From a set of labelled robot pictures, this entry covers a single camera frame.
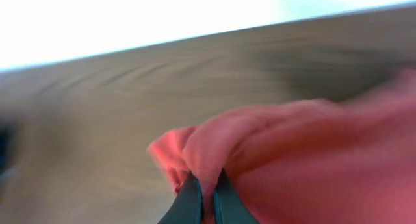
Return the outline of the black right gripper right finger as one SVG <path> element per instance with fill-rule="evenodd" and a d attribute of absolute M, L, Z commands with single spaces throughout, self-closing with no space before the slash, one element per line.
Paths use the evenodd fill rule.
<path fill-rule="evenodd" d="M 259 223 L 241 201 L 224 169 L 218 178 L 213 198 L 216 224 Z"/>

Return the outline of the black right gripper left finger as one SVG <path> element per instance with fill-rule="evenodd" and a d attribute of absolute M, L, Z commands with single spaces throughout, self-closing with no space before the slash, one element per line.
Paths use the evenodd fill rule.
<path fill-rule="evenodd" d="M 171 207 L 158 224 L 201 224 L 202 190 L 197 178 L 189 173 Z"/>

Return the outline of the orange t-shirt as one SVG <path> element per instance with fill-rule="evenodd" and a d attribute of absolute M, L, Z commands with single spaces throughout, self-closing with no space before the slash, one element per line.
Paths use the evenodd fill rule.
<path fill-rule="evenodd" d="M 149 151 L 174 191 L 197 178 L 204 223 L 215 222 L 221 172 L 260 223 L 414 223 L 415 70 L 345 104 L 231 110 Z"/>

